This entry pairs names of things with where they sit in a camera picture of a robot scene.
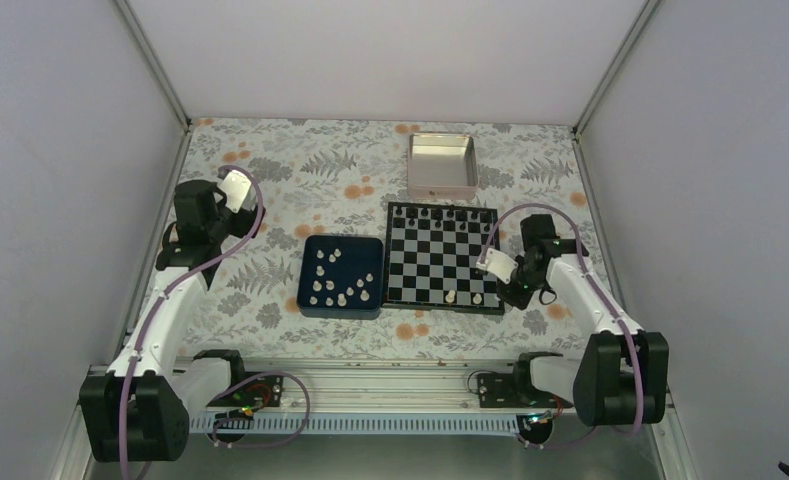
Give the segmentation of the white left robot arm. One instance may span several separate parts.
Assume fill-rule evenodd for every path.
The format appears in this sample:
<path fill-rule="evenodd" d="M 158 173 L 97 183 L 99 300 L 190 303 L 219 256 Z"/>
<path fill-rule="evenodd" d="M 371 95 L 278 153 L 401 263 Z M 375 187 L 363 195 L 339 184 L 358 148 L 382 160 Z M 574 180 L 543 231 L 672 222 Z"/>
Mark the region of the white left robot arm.
<path fill-rule="evenodd" d="M 79 404 L 95 460 L 172 461 L 181 456 L 192 415 L 213 398 L 240 402 L 248 377 L 238 354 L 199 355 L 182 374 L 174 366 L 182 337 L 226 257 L 239 250 L 264 216 L 261 191 L 245 174 L 176 186 L 176 219 L 161 241 L 150 305 L 117 358 L 102 374 L 86 376 Z"/>

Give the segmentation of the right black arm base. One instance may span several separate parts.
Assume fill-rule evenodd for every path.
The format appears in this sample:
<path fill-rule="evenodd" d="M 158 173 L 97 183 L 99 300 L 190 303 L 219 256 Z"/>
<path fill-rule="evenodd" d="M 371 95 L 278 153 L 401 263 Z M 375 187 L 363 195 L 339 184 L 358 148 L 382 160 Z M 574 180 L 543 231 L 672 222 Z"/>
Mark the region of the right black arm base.
<path fill-rule="evenodd" d="M 481 408 L 530 408 L 533 413 L 518 414 L 516 424 L 521 442 L 543 444 L 552 436 L 555 420 L 572 404 L 560 397 L 519 386 L 512 373 L 476 370 L 468 374 L 466 389 L 474 394 Z"/>

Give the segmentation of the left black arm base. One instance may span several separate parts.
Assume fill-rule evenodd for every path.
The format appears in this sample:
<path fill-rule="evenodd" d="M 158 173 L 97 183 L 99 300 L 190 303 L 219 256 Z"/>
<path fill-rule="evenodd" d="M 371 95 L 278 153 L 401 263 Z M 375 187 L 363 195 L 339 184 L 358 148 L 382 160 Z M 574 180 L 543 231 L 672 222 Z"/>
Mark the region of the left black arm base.
<path fill-rule="evenodd" d="M 258 412 L 280 406 L 284 377 L 268 375 L 245 383 L 255 375 L 258 372 L 247 373 L 241 380 L 241 387 L 207 404 L 204 414 L 208 414 L 210 420 L 202 428 L 212 443 L 233 445 L 241 442 L 246 436 L 244 430 L 254 424 Z"/>

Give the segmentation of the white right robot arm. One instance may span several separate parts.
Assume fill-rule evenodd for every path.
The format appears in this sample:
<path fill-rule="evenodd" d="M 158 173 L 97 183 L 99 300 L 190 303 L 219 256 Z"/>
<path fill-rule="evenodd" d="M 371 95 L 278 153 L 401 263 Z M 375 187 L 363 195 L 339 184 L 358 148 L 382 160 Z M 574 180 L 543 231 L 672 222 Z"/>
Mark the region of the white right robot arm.
<path fill-rule="evenodd" d="M 660 422 L 666 410 L 669 345 L 658 332 L 645 330 L 617 304 L 594 274 L 586 247 L 562 238 L 549 214 L 533 214 L 520 223 L 523 253 L 511 258 L 489 249 L 508 305 L 525 310 L 533 298 L 550 293 L 572 312 L 586 336 L 579 359 L 558 353 L 520 355 L 511 391 L 525 407 L 549 394 L 570 402 L 583 424 L 628 426 Z"/>

